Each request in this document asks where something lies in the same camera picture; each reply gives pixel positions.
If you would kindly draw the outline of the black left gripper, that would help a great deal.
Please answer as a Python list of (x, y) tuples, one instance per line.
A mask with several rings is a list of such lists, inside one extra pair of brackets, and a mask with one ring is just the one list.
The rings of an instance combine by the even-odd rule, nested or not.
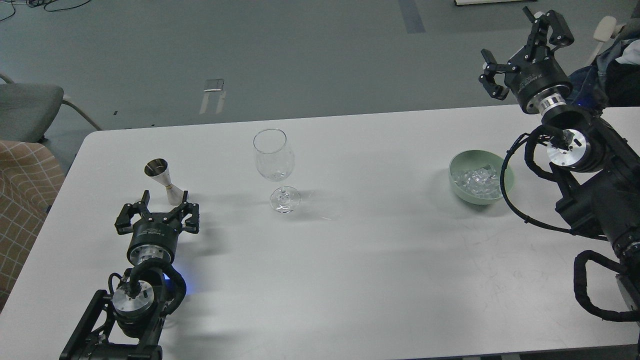
[[(189, 193), (184, 190), (178, 205), (170, 212), (151, 214), (147, 207), (150, 191), (145, 190), (140, 200), (123, 205), (114, 227), (118, 235), (132, 233), (126, 253), (131, 265), (151, 258), (173, 264), (180, 233), (198, 234), (201, 230), (199, 204), (188, 199)], [(135, 215), (140, 215), (141, 219), (132, 224)]]

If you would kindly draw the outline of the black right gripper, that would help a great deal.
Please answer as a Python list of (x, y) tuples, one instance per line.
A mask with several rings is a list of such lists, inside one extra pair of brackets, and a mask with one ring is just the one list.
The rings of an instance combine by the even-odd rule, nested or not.
[[(498, 63), (493, 53), (483, 48), (480, 51), (484, 59), (483, 73), (478, 82), (494, 100), (505, 100), (510, 89), (522, 112), (532, 115), (539, 113), (535, 105), (539, 93), (558, 93), (565, 99), (571, 94), (573, 84), (554, 53), (571, 46), (575, 37), (564, 16), (555, 10), (534, 14), (525, 6), (522, 11), (531, 22), (526, 44), (507, 64)], [(507, 88), (496, 83), (496, 75), (505, 75)]]

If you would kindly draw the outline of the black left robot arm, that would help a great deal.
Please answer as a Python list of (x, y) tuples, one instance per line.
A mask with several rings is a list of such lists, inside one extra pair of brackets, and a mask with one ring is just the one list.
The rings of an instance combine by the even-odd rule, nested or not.
[(66, 346), (62, 360), (160, 360), (167, 316), (185, 300), (187, 285), (175, 269), (179, 235), (200, 230), (200, 207), (184, 191), (168, 212), (151, 212), (149, 191), (123, 205), (114, 227), (131, 235), (131, 267), (112, 273), (107, 289), (94, 293)]

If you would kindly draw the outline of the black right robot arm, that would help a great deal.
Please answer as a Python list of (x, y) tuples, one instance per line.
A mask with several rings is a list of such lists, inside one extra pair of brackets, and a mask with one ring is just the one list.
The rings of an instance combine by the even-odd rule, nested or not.
[[(588, 313), (611, 322), (639, 321), (639, 156), (602, 117), (608, 105), (605, 70), (614, 57), (603, 54), (590, 66), (567, 76), (554, 55), (574, 43), (562, 14), (554, 10), (523, 13), (531, 23), (525, 45), (507, 63), (486, 48), (478, 81), (488, 95), (504, 100), (512, 92), (521, 111), (539, 114), (541, 125), (522, 134), (507, 151), (499, 172), (506, 194), (505, 172), (510, 158), (525, 147), (526, 166), (539, 178), (555, 183), (562, 198), (555, 210), (567, 223), (560, 228), (508, 207), (526, 223), (610, 243), (617, 260), (592, 250), (574, 259), (573, 291)], [(593, 261), (616, 273), (628, 311), (605, 310), (588, 296), (586, 264)]]

